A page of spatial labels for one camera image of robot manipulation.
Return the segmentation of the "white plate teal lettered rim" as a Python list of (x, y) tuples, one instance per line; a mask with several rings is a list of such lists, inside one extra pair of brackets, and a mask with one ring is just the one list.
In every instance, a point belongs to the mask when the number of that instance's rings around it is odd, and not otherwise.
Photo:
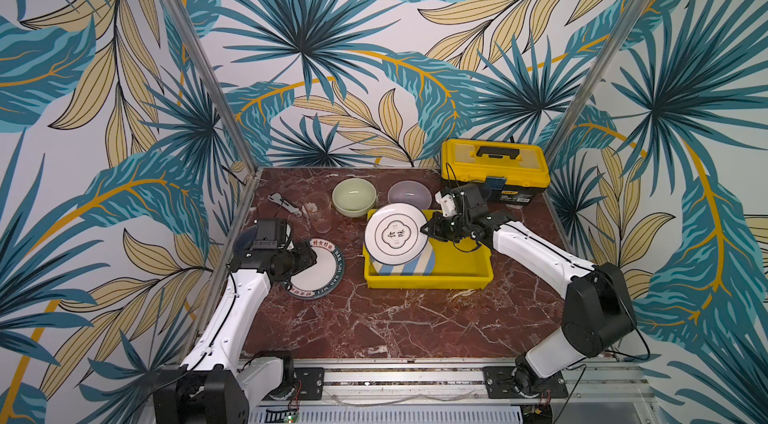
[(291, 277), (287, 292), (301, 300), (314, 300), (330, 294), (341, 282), (346, 265), (341, 249), (331, 241), (314, 237), (308, 241), (316, 263)]

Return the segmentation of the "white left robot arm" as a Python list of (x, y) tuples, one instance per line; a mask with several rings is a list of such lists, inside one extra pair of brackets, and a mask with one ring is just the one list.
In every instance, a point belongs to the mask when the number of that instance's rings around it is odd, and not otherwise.
[(151, 393), (157, 423), (246, 423), (252, 408), (297, 390), (287, 351), (269, 351), (241, 364), (250, 326), (276, 284), (314, 266), (309, 243), (296, 243), (281, 218), (259, 218), (238, 234), (226, 287), (197, 343), (176, 366), (165, 367)]

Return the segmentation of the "blue striped plate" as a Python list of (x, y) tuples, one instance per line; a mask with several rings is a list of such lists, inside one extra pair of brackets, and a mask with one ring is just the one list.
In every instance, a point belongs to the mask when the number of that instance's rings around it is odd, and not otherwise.
[(428, 244), (415, 258), (400, 265), (383, 264), (373, 260), (372, 266), (381, 276), (428, 276), (435, 267), (436, 256), (433, 247)]

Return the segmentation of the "yellow plastic bin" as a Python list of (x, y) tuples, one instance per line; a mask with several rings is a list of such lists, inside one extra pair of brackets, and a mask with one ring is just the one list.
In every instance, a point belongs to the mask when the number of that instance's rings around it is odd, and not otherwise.
[(429, 239), (436, 256), (433, 272), (428, 276), (381, 276), (373, 269), (363, 248), (364, 277), (369, 288), (382, 289), (482, 289), (494, 277), (491, 252), (485, 247), (473, 250), (475, 242), (463, 239), (458, 245)]

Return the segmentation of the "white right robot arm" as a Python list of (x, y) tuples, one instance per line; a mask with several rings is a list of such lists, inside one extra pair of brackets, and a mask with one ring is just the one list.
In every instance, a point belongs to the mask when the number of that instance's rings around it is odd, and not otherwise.
[(435, 194), (440, 212), (421, 232), (442, 242), (470, 238), (535, 273), (564, 300), (560, 327), (518, 356), (509, 384), (515, 393), (538, 397), (562, 371), (595, 357), (637, 330), (622, 271), (595, 264), (547, 241), (505, 210), (491, 211), (479, 187), (464, 184)]

